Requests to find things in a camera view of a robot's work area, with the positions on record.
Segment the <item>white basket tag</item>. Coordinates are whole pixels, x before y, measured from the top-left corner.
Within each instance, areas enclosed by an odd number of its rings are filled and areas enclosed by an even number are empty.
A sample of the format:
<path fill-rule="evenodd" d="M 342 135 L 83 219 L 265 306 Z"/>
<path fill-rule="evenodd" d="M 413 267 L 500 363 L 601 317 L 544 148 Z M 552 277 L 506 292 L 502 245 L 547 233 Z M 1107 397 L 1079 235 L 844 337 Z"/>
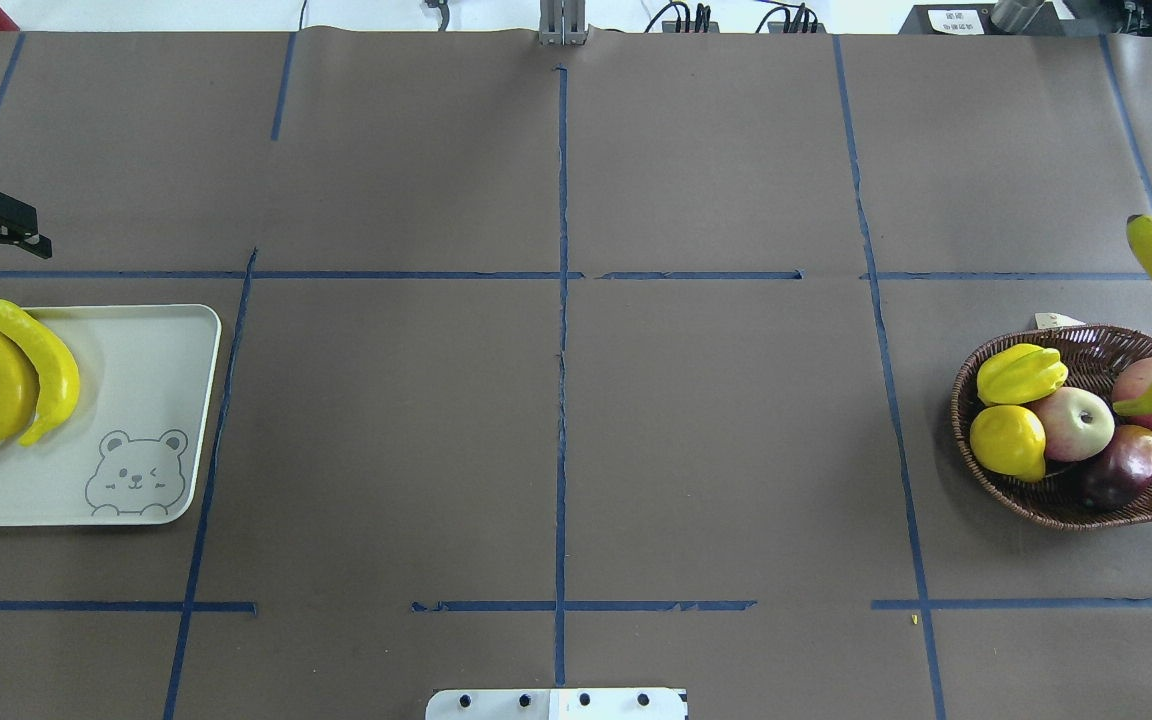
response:
<path fill-rule="evenodd" d="M 1053 331 L 1061 328 L 1083 327 L 1085 323 L 1061 313 L 1034 313 L 1032 316 L 1034 328 L 1038 331 Z"/>

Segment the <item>brown wicker basket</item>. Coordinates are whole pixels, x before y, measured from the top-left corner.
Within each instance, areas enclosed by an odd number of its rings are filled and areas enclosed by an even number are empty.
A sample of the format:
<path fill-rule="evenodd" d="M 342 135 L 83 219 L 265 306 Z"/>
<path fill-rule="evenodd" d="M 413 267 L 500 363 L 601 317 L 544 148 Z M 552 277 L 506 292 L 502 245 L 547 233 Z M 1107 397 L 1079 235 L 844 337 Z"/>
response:
<path fill-rule="evenodd" d="M 1152 357 L 1152 338 L 1111 324 L 1020 331 L 992 338 L 975 348 L 957 370 L 948 395 L 948 427 L 967 473 L 1006 509 L 1043 526 L 1084 530 L 1152 521 L 1152 484 L 1123 509 L 1094 510 L 1076 495 L 1075 478 L 1082 473 L 1079 462 L 1048 462 L 1046 477 L 1032 483 L 995 473 L 979 464 L 968 439 L 969 425 L 986 407 L 978 397 L 977 374 L 988 357 L 1020 343 L 1056 348 L 1069 369 L 1069 386 L 1091 391 L 1102 400 L 1111 397 L 1112 386 L 1126 367 L 1134 361 Z"/>

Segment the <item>dark red apple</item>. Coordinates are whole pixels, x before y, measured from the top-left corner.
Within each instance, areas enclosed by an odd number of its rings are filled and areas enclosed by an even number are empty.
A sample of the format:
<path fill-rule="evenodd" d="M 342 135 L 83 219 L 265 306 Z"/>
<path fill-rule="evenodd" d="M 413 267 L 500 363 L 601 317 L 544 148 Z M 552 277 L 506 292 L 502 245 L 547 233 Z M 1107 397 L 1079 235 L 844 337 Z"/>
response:
<path fill-rule="evenodd" d="M 1152 429 L 1135 424 L 1115 429 L 1101 454 L 1084 467 L 1078 482 L 1079 503 L 1087 509 L 1124 509 L 1152 486 Z"/>

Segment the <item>pale apple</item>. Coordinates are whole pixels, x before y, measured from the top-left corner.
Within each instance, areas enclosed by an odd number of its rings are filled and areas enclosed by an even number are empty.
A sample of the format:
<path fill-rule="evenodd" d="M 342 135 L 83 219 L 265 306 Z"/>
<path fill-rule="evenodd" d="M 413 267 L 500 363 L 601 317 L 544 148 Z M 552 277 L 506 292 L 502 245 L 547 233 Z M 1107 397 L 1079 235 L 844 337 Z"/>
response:
<path fill-rule="evenodd" d="M 1105 450 L 1114 437 L 1116 420 L 1111 406 L 1087 389 L 1061 387 L 1025 407 L 1043 425 L 1044 456 L 1051 461 L 1087 460 Z"/>

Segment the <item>yellow star fruit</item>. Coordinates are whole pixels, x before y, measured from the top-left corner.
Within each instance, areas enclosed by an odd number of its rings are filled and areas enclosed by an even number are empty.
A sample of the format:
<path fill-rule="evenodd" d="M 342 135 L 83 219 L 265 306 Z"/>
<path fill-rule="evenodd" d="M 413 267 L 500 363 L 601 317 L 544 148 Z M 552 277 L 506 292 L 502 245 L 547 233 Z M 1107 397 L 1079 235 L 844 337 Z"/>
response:
<path fill-rule="evenodd" d="M 1020 343 L 984 361 L 975 382 L 984 406 L 1025 406 L 1064 387 L 1068 377 L 1058 348 Z"/>

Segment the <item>yellow mango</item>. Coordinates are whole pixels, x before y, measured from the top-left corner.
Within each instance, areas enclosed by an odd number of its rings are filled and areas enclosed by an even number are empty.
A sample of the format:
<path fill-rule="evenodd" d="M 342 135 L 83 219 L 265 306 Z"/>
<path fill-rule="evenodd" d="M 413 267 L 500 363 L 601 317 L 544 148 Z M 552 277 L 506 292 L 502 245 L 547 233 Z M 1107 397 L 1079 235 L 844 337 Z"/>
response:
<path fill-rule="evenodd" d="M 970 424 L 968 441 L 984 469 L 1026 483 L 1046 475 L 1046 430 L 1028 407 L 987 407 Z"/>

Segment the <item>white bear tray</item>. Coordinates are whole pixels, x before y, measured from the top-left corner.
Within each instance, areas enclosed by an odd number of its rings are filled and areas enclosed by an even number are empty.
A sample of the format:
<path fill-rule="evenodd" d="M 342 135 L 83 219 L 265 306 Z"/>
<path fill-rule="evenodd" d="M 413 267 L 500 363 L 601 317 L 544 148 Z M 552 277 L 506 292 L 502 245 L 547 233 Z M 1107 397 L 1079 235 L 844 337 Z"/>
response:
<path fill-rule="evenodd" d="M 156 525 L 195 497 L 221 340 L 202 304 L 32 306 L 76 356 L 76 414 L 0 446 L 0 526 Z"/>

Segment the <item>steel cup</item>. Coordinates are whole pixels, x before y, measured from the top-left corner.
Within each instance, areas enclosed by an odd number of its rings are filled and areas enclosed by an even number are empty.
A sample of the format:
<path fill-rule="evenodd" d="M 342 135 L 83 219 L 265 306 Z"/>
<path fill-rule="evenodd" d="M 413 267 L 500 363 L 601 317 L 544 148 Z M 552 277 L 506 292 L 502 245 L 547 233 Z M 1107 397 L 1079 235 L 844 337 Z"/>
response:
<path fill-rule="evenodd" d="M 1023 33 L 1043 10 L 1043 0 L 998 0 L 988 12 L 990 23 L 1000 33 Z"/>

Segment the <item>aluminium frame post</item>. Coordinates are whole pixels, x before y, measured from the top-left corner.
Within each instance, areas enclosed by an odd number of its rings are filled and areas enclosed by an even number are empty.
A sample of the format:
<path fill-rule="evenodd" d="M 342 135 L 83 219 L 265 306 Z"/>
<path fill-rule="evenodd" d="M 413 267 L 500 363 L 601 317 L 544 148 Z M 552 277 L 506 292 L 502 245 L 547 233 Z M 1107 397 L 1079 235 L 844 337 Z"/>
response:
<path fill-rule="evenodd" d="M 540 0 L 538 41 L 544 47 L 585 45 L 589 36 L 585 0 Z"/>

